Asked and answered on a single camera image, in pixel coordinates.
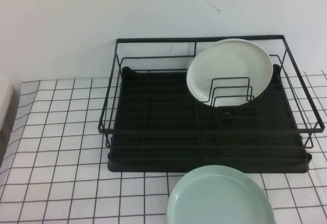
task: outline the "black dish rack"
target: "black dish rack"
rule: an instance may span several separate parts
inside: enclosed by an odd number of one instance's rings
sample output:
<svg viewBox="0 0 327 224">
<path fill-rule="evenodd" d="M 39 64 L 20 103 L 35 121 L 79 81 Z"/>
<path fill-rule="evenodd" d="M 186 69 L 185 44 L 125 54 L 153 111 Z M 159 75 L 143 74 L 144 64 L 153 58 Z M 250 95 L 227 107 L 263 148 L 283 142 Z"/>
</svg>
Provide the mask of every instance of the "black dish rack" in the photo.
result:
<svg viewBox="0 0 327 224">
<path fill-rule="evenodd" d="M 166 62 L 169 66 L 169 59 L 192 59 L 199 52 L 197 45 L 228 38 L 281 41 L 284 46 L 282 58 L 270 55 L 277 61 L 270 84 L 260 96 L 252 95 L 248 77 L 229 78 L 246 81 L 246 85 L 233 87 L 246 91 L 236 95 L 248 101 L 244 105 L 217 108 L 206 105 L 190 94 L 186 84 L 187 68 L 152 68 L 155 63 Z M 184 43 L 192 47 L 192 50 L 188 48 L 191 54 L 152 55 L 154 48 L 147 56 L 131 56 L 126 49 L 122 51 L 123 58 L 118 56 L 120 45 L 134 45 L 139 52 L 146 49 L 146 45 L 158 47 L 167 43 L 171 45 L 169 53 L 173 44 Z M 130 68 L 127 60 L 132 60 L 136 67 L 146 60 L 147 67 L 151 68 Z M 312 108 L 314 123 L 306 118 L 286 66 L 293 68 L 296 74 L 293 78 L 301 84 L 297 88 L 303 90 L 305 101 Z M 216 91 L 224 87 L 215 87 L 213 83 L 210 94 L 214 104 L 220 97 L 215 95 Z M 298 128 L 289 99 L 295 102 L 302 128 Z M 186 172 L 219 164 L 248 173 L 306 172 L 312 158 L 306 148 L 313 147 L 311 136 L 323 132 L 324 124 L 284 36 L 267 35 L 117 39 L 98 129 L 110 148 L 108 168 L 111 171 Z"/>
</svg>

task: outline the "plate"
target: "plate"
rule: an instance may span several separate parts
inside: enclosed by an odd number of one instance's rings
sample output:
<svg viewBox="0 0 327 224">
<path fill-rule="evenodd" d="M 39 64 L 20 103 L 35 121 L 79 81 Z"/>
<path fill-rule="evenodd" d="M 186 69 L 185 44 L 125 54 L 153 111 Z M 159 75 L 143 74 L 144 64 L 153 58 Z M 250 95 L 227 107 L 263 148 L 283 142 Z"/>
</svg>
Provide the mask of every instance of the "plate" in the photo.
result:
<svg viewBox="0 0 327 224">
<path fill-rule="evenodd" d="M 274 224 L 264 191 L 244 173 L 220 165 L 183 176 L 169 196 L 168 224 Z"/>
<path fill-rule="evenodd" d="M 260 46 L 225 39 L 193 59 L 186 81 L 191 94 L 207 105 L 238 106 L 266 89 L 272 71 L 270 56 Z"/>
</svg>

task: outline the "light green plate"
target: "light green plate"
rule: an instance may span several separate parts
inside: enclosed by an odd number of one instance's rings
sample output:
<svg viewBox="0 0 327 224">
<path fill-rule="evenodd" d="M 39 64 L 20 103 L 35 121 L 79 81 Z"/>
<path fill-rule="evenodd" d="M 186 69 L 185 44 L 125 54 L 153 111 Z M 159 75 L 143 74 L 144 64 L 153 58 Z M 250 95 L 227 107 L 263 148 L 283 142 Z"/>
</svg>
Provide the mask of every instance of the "light green plate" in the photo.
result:
<svg viewBox="0 0 327 224">
<path fill-rule="evenodd" d="M 220 165 L 190 171 L 169 196 L 168 224 L 275 224 L 264 191 L 244 173 Z"/>
</svg>

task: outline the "black drip tray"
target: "black drip tray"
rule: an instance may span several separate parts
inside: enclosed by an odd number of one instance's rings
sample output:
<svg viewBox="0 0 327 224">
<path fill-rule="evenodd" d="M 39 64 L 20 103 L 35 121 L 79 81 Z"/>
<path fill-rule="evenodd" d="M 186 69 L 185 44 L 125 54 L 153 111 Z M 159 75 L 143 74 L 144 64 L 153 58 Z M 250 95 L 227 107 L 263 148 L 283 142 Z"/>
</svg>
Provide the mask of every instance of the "black drip tray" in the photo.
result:
<svg viewBox="0 0 327 224">
<path fill-rule="evenodd" d="M 269 86 L 253 101 L 213 108 L 190 94 L 186 72 L 124 68 L 114 129 L 137 133 L 113 134 L 109 170 L 186 172 L 219 164 L 248 173 L 308 171 L 311 155 L 299 134 L 242 133 L 297 130 L 278 73 L 274 65 Z M 235 132 L 206 133 L 214 129 Z"/>
</svg>

